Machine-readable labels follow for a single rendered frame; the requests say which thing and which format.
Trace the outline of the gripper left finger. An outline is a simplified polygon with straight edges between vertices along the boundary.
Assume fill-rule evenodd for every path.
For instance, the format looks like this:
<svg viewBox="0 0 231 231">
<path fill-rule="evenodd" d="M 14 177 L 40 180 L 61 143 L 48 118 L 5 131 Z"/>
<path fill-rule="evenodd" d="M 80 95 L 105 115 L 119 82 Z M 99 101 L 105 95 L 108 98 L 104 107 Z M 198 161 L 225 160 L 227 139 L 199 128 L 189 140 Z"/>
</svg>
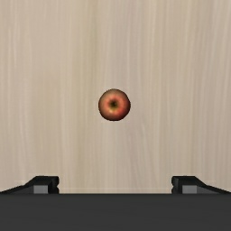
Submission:
<svg viewBox="0 0 231 231">
<path fill-rule="evenodd" d="M 59 183 L 58 176 L 35 176 L 24 185 L 0 191 L 0 194 L 59 194 Z"/>
</svg>

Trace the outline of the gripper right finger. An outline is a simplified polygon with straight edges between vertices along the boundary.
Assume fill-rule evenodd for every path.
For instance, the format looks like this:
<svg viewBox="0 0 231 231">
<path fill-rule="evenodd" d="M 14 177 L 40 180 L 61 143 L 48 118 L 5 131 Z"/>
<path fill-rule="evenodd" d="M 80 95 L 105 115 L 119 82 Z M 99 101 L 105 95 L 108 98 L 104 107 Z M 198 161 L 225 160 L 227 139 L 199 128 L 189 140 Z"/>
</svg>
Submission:
<svg viewBox="0 0 231 231">
<path fill-rule="evenodd" d="M 195 176 L 173 176 L 172 194 L 229 194 L 229 191 L 209 186 Z"/>
</svg>

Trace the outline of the red apple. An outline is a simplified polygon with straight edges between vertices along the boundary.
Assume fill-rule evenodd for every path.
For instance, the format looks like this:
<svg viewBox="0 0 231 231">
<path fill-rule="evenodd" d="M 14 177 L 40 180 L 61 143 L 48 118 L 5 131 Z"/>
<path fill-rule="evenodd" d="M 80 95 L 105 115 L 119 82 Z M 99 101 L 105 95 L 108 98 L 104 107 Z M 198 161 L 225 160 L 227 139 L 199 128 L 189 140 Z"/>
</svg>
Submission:
<svg viewBox="0 0 231 231">
<path fill-rule="evenodd" d="M 98 101 L 100 115 L 108 121 L 124 119 L 131 108 L 131 102 L 126 93 L 120 89 L 107 90 Z"/>
</svg>

